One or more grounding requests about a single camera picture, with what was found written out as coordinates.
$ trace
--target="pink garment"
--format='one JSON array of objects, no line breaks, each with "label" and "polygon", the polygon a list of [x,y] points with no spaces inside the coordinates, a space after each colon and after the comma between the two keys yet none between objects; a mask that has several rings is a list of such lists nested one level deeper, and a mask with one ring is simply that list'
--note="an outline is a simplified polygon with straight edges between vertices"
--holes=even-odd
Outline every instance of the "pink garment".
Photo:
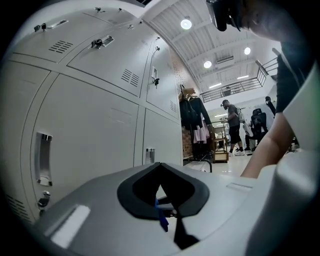
[{"label": "pink garment", "polygon": [[207,139],[210,137],[207,125],[202,120],[202,128],[199,125],[196,126],[197,130],[193,131],[193,143],[203,142],[203,144],[207,143]]}]

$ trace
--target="vr headset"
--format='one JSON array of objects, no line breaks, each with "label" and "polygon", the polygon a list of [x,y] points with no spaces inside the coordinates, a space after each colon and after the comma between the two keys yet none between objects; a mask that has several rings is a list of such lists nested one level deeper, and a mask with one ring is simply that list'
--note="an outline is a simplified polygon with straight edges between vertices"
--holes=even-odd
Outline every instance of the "vr headset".
[{"label": "vr headset", "polygon": [[211,20],[219,31],[225,31],[227,24],[240,31],[242,8],[241,0],[206,0]]}]

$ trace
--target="sneaker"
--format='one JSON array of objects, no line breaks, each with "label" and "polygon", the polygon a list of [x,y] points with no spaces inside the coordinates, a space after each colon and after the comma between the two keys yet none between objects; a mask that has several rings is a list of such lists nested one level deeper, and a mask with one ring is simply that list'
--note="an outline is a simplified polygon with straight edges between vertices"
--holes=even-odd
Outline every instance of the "sneaker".
[{"label": "sneaker", "polygon": [[244,150],[243,150],[243,151],[238,151],[238,152],[234,153],[235,156],[244,156],[245,154],[246,154],[246,153],[245,153]]}]

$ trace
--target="ceiling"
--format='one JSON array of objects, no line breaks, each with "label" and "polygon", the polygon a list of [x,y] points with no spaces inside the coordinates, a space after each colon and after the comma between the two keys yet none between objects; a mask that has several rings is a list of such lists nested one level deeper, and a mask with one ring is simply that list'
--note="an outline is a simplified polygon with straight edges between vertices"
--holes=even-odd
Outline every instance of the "ceiling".
[{"label": "ceiling", "polygon": [[[176,50],[199,86],[201,93],[209,86],[234,83],[238,77],[256,77],[256,37],[246,31],[228,26],[218,31],[211,22],[206,0],[161,0],[143,17]],[[185,30],[182,20],[188,19],[192,27]],[[244,49],[251,53],[245,55]],[[218,68],[217,60],[233,56],[234,64]],[[212,66],[205,68],[204,63]]]}]

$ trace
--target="gray metal locker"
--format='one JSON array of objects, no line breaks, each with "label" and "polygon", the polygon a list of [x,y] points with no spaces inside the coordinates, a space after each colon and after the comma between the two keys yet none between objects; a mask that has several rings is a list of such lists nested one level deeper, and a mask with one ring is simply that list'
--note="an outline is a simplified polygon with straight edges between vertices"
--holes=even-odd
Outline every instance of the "gray metal locker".
[{"label": "gray metal locker", "polygon": [[143,164],[147,149],[154,149],[154,162],[181,164],[181,125],[149,109],[145,111]]},{"label": "gray metal locker", "polygon": [[90,9],[84,11],[83,13],[108,22],[113,26],[130,22],[136,19],[136,17],[131,13],[115,8],[101,8],[100,11],[97,11],[96,9]]},{"label": "gray metal locker", "polygon": [[[168,44],[162,38],[155,41],[146,101],[178,118],[175,71],[169,50]],[[154,81],[157,78],[159,84],[156,87]]]},{"label": "gray metal locker", "polygon": [[27,36],[14,52],[58,63],[83,41],[113,26],[82,12],[61,16],[46,25],[46,31],[40,29]]},{"label": "gray metal locker", "polygon": [[153,31],[136,21],[102,36],[105,46],[88,45],[68,66],[139,97],[153,38]]},{"label": "gray metal locker", "polygon": [[7,61],[1,70],[0,86],[0,181],[13,213],[32,222],[22,181],[20,155],[25,121],[32,101],[48,70]]},{"label": "gray metal locker", "polygon": [[137,115],[131,101],[60,74],[32,134],[36,200],[48,191],[50,206],[86,181],[132,167]]}]

